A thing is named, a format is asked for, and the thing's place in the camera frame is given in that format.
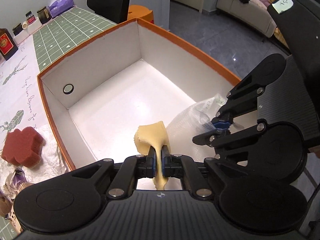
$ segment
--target green grid mat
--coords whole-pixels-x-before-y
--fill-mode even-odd
[[[78,7],[57,16],[33,34],[40,72],[71,49],[115,25]]]
[[[5,220],[3,217],[0,217],[0,239],[2,240],[11,240],[17,236],[17,232],[10,225],[8,220]]]

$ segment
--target red label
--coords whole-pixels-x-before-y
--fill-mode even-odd
[[[6,33],[2,34],[0,37],[0,50],[3,55],[7,54],[12,48],[13,44],[9,40],[8,35]]]
[[[34,16],[32,16],[30,19],[28,19],[28,23],[31,24],[36,20]]]

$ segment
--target clear plastic bag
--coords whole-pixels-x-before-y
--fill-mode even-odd
[[[167,126],[171,154],[188,155],[195,162],[203,162],[206,157],[214,157],[214,148],[196,145],[192,138],[215,129],[211,119],[226,101],[221,95],[216,94],[213,98],[195,103],[178,114]]]

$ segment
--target white couch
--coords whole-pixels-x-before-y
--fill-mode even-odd
[[[250,0],[246,4],[240,0],[218,0],[217,9],[239,18],[268,38],[273,35],[276,29],[276,23],[268,13],[267,7],[259,0]]]

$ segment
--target orange stool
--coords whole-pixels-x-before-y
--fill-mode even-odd
[[[148,22],[155,23],[153,20],[153,11],[141,5],[130,5],[128,10],[128,20],[133,18],[142,18]]]

